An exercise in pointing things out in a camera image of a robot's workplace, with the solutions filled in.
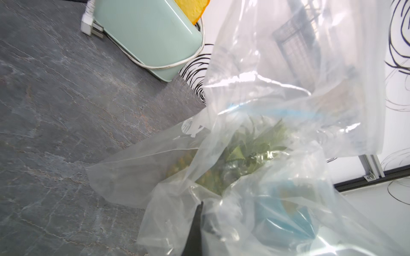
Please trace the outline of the clear zip-top bag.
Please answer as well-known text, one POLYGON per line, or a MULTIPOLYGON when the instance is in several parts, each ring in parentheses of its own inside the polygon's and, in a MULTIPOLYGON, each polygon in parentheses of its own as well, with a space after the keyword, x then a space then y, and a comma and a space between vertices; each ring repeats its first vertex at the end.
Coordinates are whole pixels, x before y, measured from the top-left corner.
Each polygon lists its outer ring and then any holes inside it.
POLYGON ((405 250, 335 189, 321 147, 300 144, 239 178, 222 195, 195 181, 230 142, 213 141, 206 111, 88 167, 90 186, 105 200, 145 210, 136 243, 150 256, 181 256, 196 207, 203 202, 203 256, 404 256, 405 250), (296 247, 263 245, 254 235, 255 198, 263 187, 291 181, 307 193, 316 238, 296 247))

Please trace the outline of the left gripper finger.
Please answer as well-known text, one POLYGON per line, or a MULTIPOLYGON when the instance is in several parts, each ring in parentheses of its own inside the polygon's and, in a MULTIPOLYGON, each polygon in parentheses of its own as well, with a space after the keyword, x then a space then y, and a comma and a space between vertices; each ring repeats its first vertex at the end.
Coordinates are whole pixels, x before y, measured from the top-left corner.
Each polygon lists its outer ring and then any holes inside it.
POLYGON ((201 214, 204 203, 201 202, 195 210, 191 228, 181 256, 202 256, 201 214))

